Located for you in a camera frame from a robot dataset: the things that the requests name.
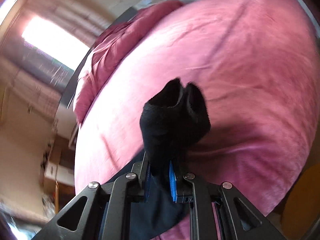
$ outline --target metal screw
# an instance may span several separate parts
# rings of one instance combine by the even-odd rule
[[[222,184],[222,186],[225,188],[225,189],[231,189],[232,188],[232,184],[230,182],[224,182]]]
[[[186,179],[194,179],[196,176],[193,173],[187,173],[184,177]]]
[[[125,177],[127,179],[135,179],[137,176],[137,174],[133,173],[133,172],[129,172]]]
[[[96,181],[90,182],[90,183],[88,184],[88,187],[89,187],[90,189],[95,189],[95,188],[97,188],[98,186],[99,186],[99,183],[96,182]]]

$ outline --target bed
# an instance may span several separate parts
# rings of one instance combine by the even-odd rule
[[[105,183],[142,148],[143,105],[171,79],[202,90],[210,132],[192,172],[232,182],[264,215],[308,157],[320,86],[315,29],[297,0],[165,1],[104,32],[79,75],[75,187]],[[188,239],[189,218],[161,235]]]

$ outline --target blue strip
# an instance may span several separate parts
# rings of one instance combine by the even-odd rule
[[[173,170],[173,165],[172,162],[170,161],[170,166],[169,166],[169,179],[170,179],[170,189],[171,189],[171,196],[172,200],[174,202],[177,201],[177,180],[176,180],[176,175],[174,174]]]

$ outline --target sunlight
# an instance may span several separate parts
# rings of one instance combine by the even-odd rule
[[[46,54],[76,70],[89,47],[54,23],[34,17],[22,37]]]
[[[17,228],[12,225],[9,225],[9,227],[17,240],[28,240],[28,237],[24,233],[20,232]]]

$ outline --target black fabric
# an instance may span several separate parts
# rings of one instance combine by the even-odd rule
[[[151,174],[170,192],[169,161],[183,159],[211,128],[201,91],[193,83],[183,88],[178,78],[169,81],[143,107],[140,128]]]
[[[130,172],[146,151],[152,173],[150,195],[147,203],[131,205],[130,240],[152,239],[188,214],[188,205],[172,201],[169,161],[184,155],[210,127],[204,98],[192,83],[183,88],[179,79],[171,80],[145,104],[140,119],[144,149],[108,181]]]
[[[143,160],[144,150],[139,152],[124,168],[108,182],[131,171],[136,162]],[[105,208],[103,221],[106,218],[108,205]],[[150,181],[150,195],[146,203],[132,203],[130,216],[130,240],[149,240],[178,224],[187,214],[188,205],[176,204],[170,195]]]

